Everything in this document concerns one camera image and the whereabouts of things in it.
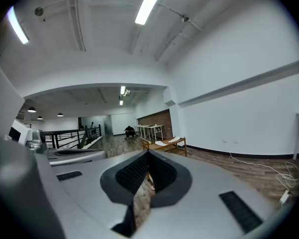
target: black metal railing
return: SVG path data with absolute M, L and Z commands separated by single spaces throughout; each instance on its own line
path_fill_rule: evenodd
M 63 131 L 47 131 L 44 132 L 45 141 L 52 144 L 52 148 L 61 148 L 65 145 L 74 143 L 77 141 L 77 144 L 71 146 L 70 148 L 77 147 L 78 149 L 83 148 L 85 145 L 89 144 L 93 140 L 102 136 L 101 125 L 94 128 L 85 129 L 75 129 L 75 130 L 63 130 Z

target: floor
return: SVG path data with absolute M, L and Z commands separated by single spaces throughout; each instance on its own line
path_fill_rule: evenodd
M 124 140 L 124 135 L 104 136 L 95 143 L 91 148 L 103 149 L 107 152 L 108 157 L 114 157 L 134 150 L 142 150 L 140 138 Z M 285 191 L 285 187 L 276 179 L 276 172 L 270 168 L 263 166 L 253 166 L 244 164 L 234 160 L 227 155 L 213 154 L 192 148 L 187 149 L 187 157 L 198 161 L 208 162 L 220 166 L 232 174 L 257 189 L 264 197 L 279 207 L 279 199 Z M 281 173 L 289 173 L 286 169 L 285 162 L 292 162 L 299 168 L 299 159 L 254 159 L 254 158 L 238 158 L 245 162 L 255 164 L 263 164 L 274 168 Z M 299 177 L 299 172 L 290 167 L 291 173 L 295 178 Z M 138 192 L 134 196 L 134 213 L 137 227 L 139 227 L 150 214 L 150 198 L 154 196 L 154 191 L 150 189 L 150 183 L 145 180 Z M 299 195 L 299 180 L 296 181 L 292 194 L 297 197 Z

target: white cable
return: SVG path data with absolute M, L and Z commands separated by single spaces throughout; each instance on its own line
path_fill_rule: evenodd
M 236 159 L 236 160 L 239 161 L 239 162 L 243 162 L 243 163 L 248 164 L 248 165 L 260 165 L 260 166 L 265 166 L 265 167 L 268 167 L 268 168 L 274 170 L 274 171 L 277 173 L 277 174 L 276 174 L 276 179 L 277 179 L 277 180 L 278 180 L 278 181 L 279 181 L 279 182 L 280 182 L 280 183 L 281 183 L 281 184 L 282 184 L 288 191 L 290 191 L 290 189 L 294 188 L 295 185 L 296 185 L 296 181 L 299 180 L 299 178 L 298 178 L 298 179 L 295 179 L 295 178 L 291 175 L 291 172 L 290 172 L 290 170 L 289 170 L 289 168 L 288 168 L 288 166 L 287 166 L 287 163 L 289 163 L 289 164 L 293 165 L 293 166 L 299 171 L 299 169 L 297 168 L 297 166 L 296 166 L 295 164 L 293 164 L 293 163 L 285 162 L 285 166 L 286 166 L 286 168 L 287 168 L 287 170 L 288 170 L 288 172 L 289 172 L 289 174 L 286 174 L 286 173 L 280 173 L 280 172 L 278 172 L 277 170 L 275 170 L 275 169 L 273 169 L 272 167 L 267 166 L 267 165 L 248 163 L 248 162 L 239 160 L 239 159 L 237 159 L 237 158 L 234 158 L 234 157 L 231 155 L 231 153 L 229 153 L 229 154 L 230 154 L 230 156 L 231 156 L 233 159 Z M 281 182 L 281 180 L 279 180 L 278 175 L 281 175 L 281 177 L 282 177 L 283 179 L 285 179 L 285 182 L 286 182 L 286 184 L 288 185 L 289 188 L 288 188 L 285 184 L 283 184 L 283 183 Z M 293 182 L 294 182 L 293 185 L 290 185 L 290 184 L 288 183 L 288 180 L 293 181 Z

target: black vent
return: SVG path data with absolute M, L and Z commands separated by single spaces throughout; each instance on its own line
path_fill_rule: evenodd
M 170 164 L 164 162 L 162 159 L 154 155 L 148 155 L 148 164 L 149 173 L 153 178 L 156 193 L 163 190 L 175 181 L 177 177 L 177 171 Z
M 143 183 L 148 172 L 147 156 L 143 155 L 115 175 L 116 181 L 133 195 Z
M 234 191 L 220 194 L 219 197 L 245 233 L 250 232 L 262 223 L 262 220 Z
M 96 151 L 96 150 L 88 150 L 88 149 L 87 150 L 59 150 L 59 151 L 54 152 L 54 155 L 70 156 L 70 155 L 83 154 L 86 152 L 93 152 L 93 151 Z
M 72 179 L 74 177 L 78 177 L 80 175 L 82 175 L 81 172 L 74 171 L 74 172 L 70 172 L 70 173 L 59 174 L 56 177 L 58 178 L 59 181 L 65 181 L 65 180 L 68 180 L 68 179 Z

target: ceiling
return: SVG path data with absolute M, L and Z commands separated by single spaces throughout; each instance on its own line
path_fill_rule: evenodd
M 20 0 L 15 11 L 30 42 L 22 45 L 7 20 L 0 27 L 0 65 L 9 70 L 62 51 L 111 47 L 167 64 L 204 26 L 238 0 L 158 0 L 146 24 L 135 24 L 143 0 Z M 42 7 L 42 16 L 34 10 Z M 182 17 L 189 17 L 182 22 Z
M 150 88 L 128 87 L 127 90 L 149 91 Z M 67 105 L 119 105 L 121 87 L 97 87 L 84 89 L 62 90 L 26 99 L 22 111 L 34 106 L 38 112 L 48 111 Z M 135 105 L 146 94 L 129 94 L 124 96 L 124 106 Z

